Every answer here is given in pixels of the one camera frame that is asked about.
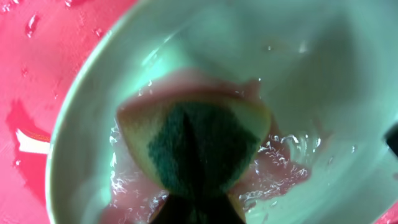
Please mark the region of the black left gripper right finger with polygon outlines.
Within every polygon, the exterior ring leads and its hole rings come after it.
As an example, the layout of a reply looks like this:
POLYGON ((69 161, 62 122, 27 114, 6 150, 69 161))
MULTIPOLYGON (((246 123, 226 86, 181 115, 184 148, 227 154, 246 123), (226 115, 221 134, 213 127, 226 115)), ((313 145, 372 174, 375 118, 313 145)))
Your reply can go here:
POLYGON ((230 194, 224 194, 199 201, 195 205, 194 223, 245 224, 246 218, 239 200, 230 194))

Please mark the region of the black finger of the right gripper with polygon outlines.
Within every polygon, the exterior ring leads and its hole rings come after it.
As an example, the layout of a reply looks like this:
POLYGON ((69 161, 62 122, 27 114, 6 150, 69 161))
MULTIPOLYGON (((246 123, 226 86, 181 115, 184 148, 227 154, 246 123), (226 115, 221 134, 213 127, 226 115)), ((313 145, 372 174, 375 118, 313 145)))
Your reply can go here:
POLYGON ((398 157, 398 122, 395 122, 384 135, 389 150, 398 157))

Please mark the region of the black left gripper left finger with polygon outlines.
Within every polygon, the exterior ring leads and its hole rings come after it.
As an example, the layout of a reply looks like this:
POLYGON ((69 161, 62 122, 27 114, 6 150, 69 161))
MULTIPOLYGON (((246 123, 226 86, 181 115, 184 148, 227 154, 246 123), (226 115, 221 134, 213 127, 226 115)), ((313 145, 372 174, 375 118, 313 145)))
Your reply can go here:
POLYGON ((193 224, 195 222, 193 211, 194 206, 191 201, 170 194, 159 211, 152 216, 150 224, 193 224))

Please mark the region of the green and yellow sponge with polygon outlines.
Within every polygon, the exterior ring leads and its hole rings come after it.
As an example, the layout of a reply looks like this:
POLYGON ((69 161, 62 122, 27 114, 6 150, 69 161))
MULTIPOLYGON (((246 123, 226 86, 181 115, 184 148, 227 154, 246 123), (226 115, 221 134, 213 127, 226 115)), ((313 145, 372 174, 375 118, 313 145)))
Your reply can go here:
POLYGON ((143 173, 189 200, 227 192, 254 160, 271 127, 264 105, 227 96, 124 106, 116 117, 128 152, 143 173))

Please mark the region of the light blue plate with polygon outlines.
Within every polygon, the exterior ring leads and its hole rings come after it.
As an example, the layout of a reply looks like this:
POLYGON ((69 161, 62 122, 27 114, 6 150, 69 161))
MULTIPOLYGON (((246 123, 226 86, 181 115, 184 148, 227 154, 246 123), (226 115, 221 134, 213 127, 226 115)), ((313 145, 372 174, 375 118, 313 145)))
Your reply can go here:
POLYGON ((397 201, 397 157, 384 139, 397 122, 396 1, 138 1, 60 110, 45 177, 50 222, 150 223, 172 193, 134 162, 116 115, 191 96, 271 114, 224 193, 246 223, 373 223, 397 201))

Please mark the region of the red plastic tray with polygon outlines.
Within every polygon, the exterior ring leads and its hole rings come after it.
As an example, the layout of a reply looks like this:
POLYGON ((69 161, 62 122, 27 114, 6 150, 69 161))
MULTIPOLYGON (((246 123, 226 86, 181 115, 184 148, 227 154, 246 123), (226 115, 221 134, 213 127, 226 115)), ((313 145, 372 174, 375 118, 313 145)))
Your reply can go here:
POLYGON ((135 0, 1 0, 1 222, 47 223, 45 166, 67 91, 135 0))

